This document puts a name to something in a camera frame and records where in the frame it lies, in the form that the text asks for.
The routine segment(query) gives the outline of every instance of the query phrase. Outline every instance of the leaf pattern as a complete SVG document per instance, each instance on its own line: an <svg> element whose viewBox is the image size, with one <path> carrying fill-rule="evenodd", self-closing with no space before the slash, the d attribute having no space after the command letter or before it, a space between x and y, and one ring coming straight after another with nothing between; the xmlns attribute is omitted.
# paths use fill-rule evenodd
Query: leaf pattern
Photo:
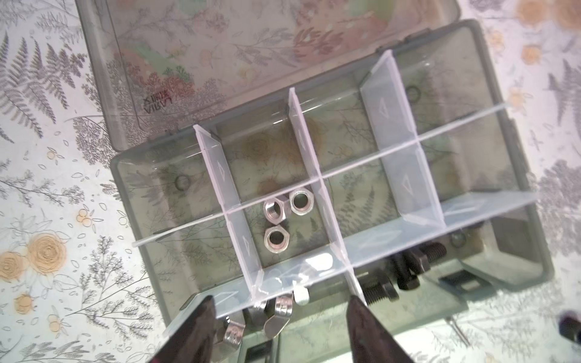
<svg viewBox="0 0 581 363"><path fill-rule="evenodd" d="M32 129L37 137L42 138L42 127L29 105L55 123L55 113L48 102L46 92L56 97L66 109L68 103L60 79L75 88L71 74L81 76L79 68L83 67L85 56L69 55L65 49L61 49L57 56L55 50L47 45L45 68L40 46L37 41L34 43L34 53L29 61L28 44L22 38L16 56L8 65L9 37L7 33L5 34L0 46L0 110L11 121L17 121L18 124ZM0 136L8 142L14 142L3 129Z"/></svg>

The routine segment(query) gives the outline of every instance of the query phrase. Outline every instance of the yellow flower print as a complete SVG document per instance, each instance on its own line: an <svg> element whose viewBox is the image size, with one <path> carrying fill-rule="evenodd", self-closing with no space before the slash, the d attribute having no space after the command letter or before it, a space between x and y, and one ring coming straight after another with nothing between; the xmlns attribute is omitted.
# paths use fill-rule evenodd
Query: yellow flower print
<svg viewBox="0 0 581 363"><path fill-rule="evenodd" d="M238 77L241 79L238 80L238 85L240 87L248 87L252 86L256 78L259 76L259 73L254 68L247 68L242 67L237 72Z"/></svg>
<svg viewBox="0 0 581 363"><path fill-rule="evenodd" d="M504 34L495 29L488 29L486 31L486 42L494 56L500 56L505 50Z"/></svg>
<svg viewBox="0 0 581 363"><path fill-rule="evenodd" d="M533 98L531 94L527 94L520 89L520 87L511 87L508 90L508 102L511 104L515 112L520 112L526 115L525 104L526 100Z"/></svg>
<svg viewBox="0 0 581 363"><path fill-rule="evenodd" d="M14 309L17 313L26 315L31 310L34 310L34 299L29 294L22 294L14 299Z"/></svg>
<svg viewBox="0 0 581 363"><path fill-rule="evenodd" d="M27 257L33 269L46 275L64 266L67 249L57 235L40 233L30 239Z"/></svg>
<svg viewBox="0 0 581 363"><path fill-rule="evenodd" d="M521 59L528 66L539 64L542 56L543 51L538 45L525 45L522 47Z"/></svg>
<svg viewBox="0 0 581 363"><path fill-rule="evenodd" d="M581 1L556 0L553 14L557 23L570 30L581 30Z"/></svg>
<svg viewBox="0 0 581 363"><path fill-rule="evenodd" d="M24 257L15 252L0 254L0 278L6 282L18 280L26 268Z"/></svg>
<svg viewBox="0 0 581 363"><path fill-rule="evenodd" d="M103 220L100 218L94 218L93 213L95 213L94 209L89 212L89 207L83 204L83 208L79 209L76 219L77 222L82 224L84 227L91 227L93 232L96 233L95 222L102 222Z"/></svg>
<svg viewBox="0 0 581 363"><path fill-rule="evenodd" d="M517 18L522 25L534 27L547 18L546 0L520 0L517 5Z"/></svg>
<svg viewBox="0 0 581 363"><path fill-rule="evenodd" d="M48 329L51 332L56 333L57 338L61 333L63 333L64 335L69 335L65 327L70 327L70 325L64 322L63 319L59 317L59 314L54 306L52 307L52 310L54 314L49 315L48 318L46 319L48 321Z"/></svg>
<svg viewBox="0 0 581 363"><path fill-rule="evenodd" d="M77 215L77 222L80 222L85 227L90 227L93 224L91 216L86 209L79 209Z"/></svg>
<svg viewBox="0 0 581 363"><path fill-rule="evenodd" d="M64 156L59 154L55 149L53 149L53 148L47 148L47 149L48 149L48 152L46 153L46 157L48 158L48 160L54 160L56 165L59 164L59 159L64 159Z"/></svg>

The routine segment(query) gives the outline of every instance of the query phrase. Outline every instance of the plastic divider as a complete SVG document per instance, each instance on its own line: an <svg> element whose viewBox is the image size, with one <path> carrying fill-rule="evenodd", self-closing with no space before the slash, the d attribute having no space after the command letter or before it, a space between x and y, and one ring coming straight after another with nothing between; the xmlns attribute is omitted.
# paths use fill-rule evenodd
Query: plastic divider
<svg viewBox="0 0 581 363"><path fill-rule="evenodd" d="M537 194L521 191L470 192L442 203L447 229L458 229L534 203Z"/></svg>
<svg viewBox="0 0 581 363"><path fill-rule="evenodd" d="M211 214L211 215L208 215L206 217L200 218L198 220L191 221L191 222L188 222L188 223L184 223L184 224L179 225L177 227L174 227L174 228L168 229L166 231L163 231L163 232L160 232L160 233L151 235L149 237L142 238L140 240L136 240L135 242L133 242L131 244L131 246L133 246L133 247L139 247L139 246L144 245L146 243L154 242L154 241L156 241L156 240L158 240L158 239L160 239L162 237L171 235L172 233L176 233L176 232L178 232L178 231L180 231L180 230L182 230L184 228L193 227L196 224L200 224L200 223L204 223L204 222L207 222L207 221L215 220L216 218L220 218L220 217L223 217L223 216L224 216L224 213L222 213L222 212L215 213L215 214Z"/></svg>
<svg viewBox="0 0 581 363"><path fill-rule="evenodd" d="M226 219L226 227L234 245L238 263L240 263L242 275L250 295L254 297L256 288L261 282L263 270L244 211L228 212L228 209L240 205L240 197L226 162L226 156L222 145L209 132L200 125L194 125L193 128L196 130L196 137L202 150L210 180L214 186L218 202L222 207L224 218Z"/></svg>
<svg viewBox="0 0 581 363"><path fill-rule="evenodd" d="M353 267L359 267L535 201L533 192L466 193L442 203L444 228L398 218L346 237L345 247Z"/></svg>
<svg viewBox="0 0 581 363"><path fill-rule="evenodd" d="M361 290L361 286L350 266L351 262L349 261L347 250L345 249L345 243L343 242L343 236L339 229L339 223L337 222L335 212L333 211L331 197L323 181L317 154L313 147L313 141L309 134L307 123L304 120L303 111L300 107L299 99L296 96L294 87L289 89L289 118L297 137L300 154L303 158L307 173L309 174L309 177L318 179L316 182L311 184L311 187L317 202L317 207L323 219L323 224L325 225L327 236L329 237L331 251L343 263L347 270L345 278L349 283L351 293L358 296L365 304L363 291Z"/></svg>
<svg viewBox="0 0 581 363"><path fill-rule="evenodd" d="M163 331L163 336L172 336L208 295L214 297L216 318L227 316L252 305L252 297L244 279L238 278L228 281L196 295L166 327L166 330Z"/></svg>
<svg viewBox="0 0 581 363"><path fill-rule="evenodd" d="M392 51L383 53L360 91L379 149L410 143L381 157L399 213L408 222L443 228L436 187Z"/></svg>
<svg viewBox="0 0 581 363"><path fill-rule="evenodd" d="M379 58L360 92L380 150L416 139L414 117L391 50Z"/></svg>
<svg viewBox="0 0 581 363"><path fill-rule="evenodd" d="M424 151L417 143L381 158L401 217L444 227L444 217Z"/></svg>
<svg viewBox="0 0 581 363"><path fill-rule="evenodd" d="M319 247L264 269L264 278L257 292L258 301L290 293L297 286L310 286L347 271L331 245Z"/></svg>

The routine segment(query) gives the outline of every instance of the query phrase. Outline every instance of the plastic organizer box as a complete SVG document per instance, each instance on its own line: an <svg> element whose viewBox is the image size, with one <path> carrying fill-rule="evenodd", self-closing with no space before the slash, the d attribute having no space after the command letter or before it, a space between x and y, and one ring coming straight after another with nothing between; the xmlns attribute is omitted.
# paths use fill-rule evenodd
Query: plastic organizer box
<svg viewBox="0 0 581 363"><path fill-rule="evenodd" d="M421 296L409 292L415 300L404 303L426 307L426 294L440 296L430 308L390 325L397 317L387 311L399 314L401 306L372 306L388 328L405 330L466 309L466 300L491 296L496 289L521 290L549 278L536 197L528 190L518 138L484 49L477 24L465 21L116 157L115 180L134 210L149 202L144 195L130 197L139 187L128 185L151 160L161 170L160 185L197 188L190 194L164 191L165 203L173 199L179 208L158 219L161 230L132 220L139 224L133 228L147 227L152 234L135 245L141 246L169 322L166 333L175 332L207 295L214 296L218 317L298 286L327 289L337 279L364 300L358 271L459 230L473 231L468 247L448 245L447 259L421 276ZM337 121L329 113L342 116ZM365 132L365 142L355 140ZM327 140L324 147L321 138ZM265 139L274 145L261 148ZM350 152L338 152L342 148ZM289 158L294 170L277 169ZM276 177L275 191L257 188L263 170L266 179ZM255 223L264 219L262 203L301 186L313 191L315 210L290 218L289 250L273 258L262 239L268 224ZM370 203L379 207L370 210ZM167 220L175 225L164 225ZM171 253L177 254L172 266L156 262ZM179 257L188 254L193 258ZM463 270L486 283L467 290L442 283ZM169 294L170 285L181 288ZM319 308L344 319L345 301ZM294 326L316 330L299 321L315 312L300 309L293 313L296 324L292 320L283 335ZM348 348L348 340L337 342Z"/></svg>

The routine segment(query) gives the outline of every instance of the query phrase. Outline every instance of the compartment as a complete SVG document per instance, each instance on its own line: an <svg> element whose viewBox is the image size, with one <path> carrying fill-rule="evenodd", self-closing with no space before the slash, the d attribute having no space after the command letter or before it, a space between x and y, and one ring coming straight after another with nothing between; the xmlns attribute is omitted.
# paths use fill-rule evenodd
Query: compartment
<svg viewBox="0 0 581 363"><path fill-rule="evenodd" d="M213 131L242 202L307 179L285 100L220 122Z"/></svg>
<svg viewBox="0 0 581 363"><path fill-rule="evenodd" d="M418 133L495 104L486 53L469 27L394 50Z"/></svg>
<svg viewBox="0 0 581 363"><path fill-rule="evenodd" d="M224 218L216 218L141 247L149 256L150 278L166 322L188 300L242 276Z"/></svg>
<svg viewBox="0 0 581 363"><path fill-rule="evenodd" d="M378 150L359 86L374 63L297 96L321 170L341 166Z"/></svg>
<svg viewBox="0 0 581 363"><path fill-rule="evenodd" d="M469 191L519 190L500 123L491 114L421 142L440 201Z"/></svg>
<svg viewBox="0 0 581 363"><path fill-rule="evenodd" d="M509 290L544 278L546 256L537 243L535 218L535 208L529 206L442 236L438 241L449 254L426 277L448 290L450 284L442 278L462 270Z"/></svg>
<svg viewBox="0 0 581 363"><path fill-rule="evenodd" d="M344 238L400 217L380 160L333 175L325 185Z"/></svg>
<svg viewBox="0 0 581 363"><path fill-rule="evenodd" d="M244 209L244 213L263 268L329 244L329 237L316 205L306 215L290 213L288 218L281 223L289 232L290 239L288 248L279 254L270 252L264 245L264 232L273 224L264 216L263 203Z"/></svg>
<svg viewBox="0 0 581 363"><path fill-rule="evenodd" d="M346 278L339 275L309 286L309 297L307 305L293 305L289 323L273 341L278 362L321 362L349 350L346 311L350 293ZM249 329L259 330L254 326ZM264 339L262 331L246 335L241 357Z"/></svg>
<svg viewBox="0 0 581 363"><path fill-rule="evenodd" d="M221 210L193 130L119 154L111 169L139 236Z"/></svg>

